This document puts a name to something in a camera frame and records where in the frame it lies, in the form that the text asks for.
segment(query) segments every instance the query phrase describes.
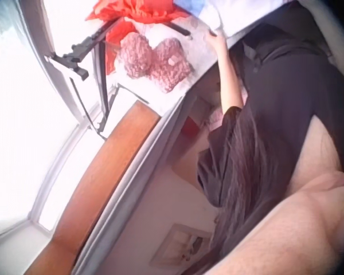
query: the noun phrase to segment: long black hair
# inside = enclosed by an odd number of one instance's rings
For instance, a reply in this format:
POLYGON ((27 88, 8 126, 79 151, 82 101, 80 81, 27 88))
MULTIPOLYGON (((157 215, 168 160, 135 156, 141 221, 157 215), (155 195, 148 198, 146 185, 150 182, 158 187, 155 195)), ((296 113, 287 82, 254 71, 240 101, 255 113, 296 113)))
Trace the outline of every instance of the long black hair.
POLYGON ((279 154, 284 152, 272 146, 282 140, 269 131, 246 105, 237 118, 232 139, 226 141, 230 144, 233 173, 210 251, 181 275, 202 274, 210 269, 284 198, 289 179, 285 171, 278 169, 279 159, 283 160, 279 154))

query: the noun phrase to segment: brown wooden panel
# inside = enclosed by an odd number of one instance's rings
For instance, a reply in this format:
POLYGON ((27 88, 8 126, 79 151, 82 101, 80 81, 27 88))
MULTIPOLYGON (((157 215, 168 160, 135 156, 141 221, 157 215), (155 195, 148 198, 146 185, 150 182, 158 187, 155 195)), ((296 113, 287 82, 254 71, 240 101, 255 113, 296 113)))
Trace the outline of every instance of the brown wooden panel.
POLYGON ((26 275, 69 275, 76 255, 56 241, 50 241, 25 273, 26 275))
POLYGON ((158 120, 159 116, 140 101, 131 107, 89 165, 59 220, 51 242, 26 274, 69 274, 69 264, 74 264, 75 256, 158 120), (65 251, 74 257, 59 259, 58 255, 65 251), (58 262, 56 272, 44 269, 52 267, 55 262, 58 262))

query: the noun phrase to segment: window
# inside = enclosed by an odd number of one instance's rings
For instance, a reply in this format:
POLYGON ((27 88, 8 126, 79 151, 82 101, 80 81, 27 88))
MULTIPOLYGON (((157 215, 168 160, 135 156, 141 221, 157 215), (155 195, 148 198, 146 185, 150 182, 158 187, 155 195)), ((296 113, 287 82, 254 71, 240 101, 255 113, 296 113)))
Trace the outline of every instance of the window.
MULTIPOLYGON (((103 136, 108 137, 110 135, 134 102, 136 102, 136 97, 132 93, 125 89, 119 89, 102 133, 103 136)), ((103 114, 100 114, 95 122, 100 121, 102 117, 103 114)), ((88 129, 71 152, 51 188, 39 218, 40 225, 47 230, 52 231, 54 229, 81 177, 102 144, 103 139, 95 131, 88 129)))
POLYGON ((63 166, 40 216, 39 223, 51 231, 64 211, 77 184, 103 144, 93 131, 87 130, 63 166))
POLYGON ((27 218, 50 164, 77 125, 21 38, 1 12, 0 233, 27 218))

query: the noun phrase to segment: white wall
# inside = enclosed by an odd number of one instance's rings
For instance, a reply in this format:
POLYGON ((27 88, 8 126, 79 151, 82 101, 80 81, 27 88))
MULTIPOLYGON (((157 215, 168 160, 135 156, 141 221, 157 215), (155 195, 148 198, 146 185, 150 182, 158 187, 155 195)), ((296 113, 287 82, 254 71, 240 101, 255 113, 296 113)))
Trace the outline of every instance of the white wall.
POLYGON ((0 275, 21 275, 50 241, 30 222, 0 239, 0 275))
POLYGON ((170 228, 181 223, 212 232, 216 213, 203 194, 166 167, 148 186, 97 275, 175 275, 176 269, 149 266, 170 228))

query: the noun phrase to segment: black metal stand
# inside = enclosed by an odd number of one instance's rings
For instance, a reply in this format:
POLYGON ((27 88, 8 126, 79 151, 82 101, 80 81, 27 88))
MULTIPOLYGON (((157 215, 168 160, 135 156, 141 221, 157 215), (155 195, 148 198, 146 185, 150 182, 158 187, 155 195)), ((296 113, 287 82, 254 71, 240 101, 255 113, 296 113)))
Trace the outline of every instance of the black metal stand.
POLYGON ((101 110, 103 112, 103 119, 98 132, 103 131, 108 115, 110 114, 105 77, 105 36, 116 24, 117 20, 118 18, 105 23, 95 34, 87 37, 82 43, 72 45, 71 53, 64 54, 62 57, 53 53, 51 56, 46 57, 46 60, 63 72, 63 74, 70 78, 81 78, 84 81, 88 78, 89 73, 86 69, 79 67, 78 63, 82 62, 87 54, 92 51, 94 74, 101 99, 101 110))

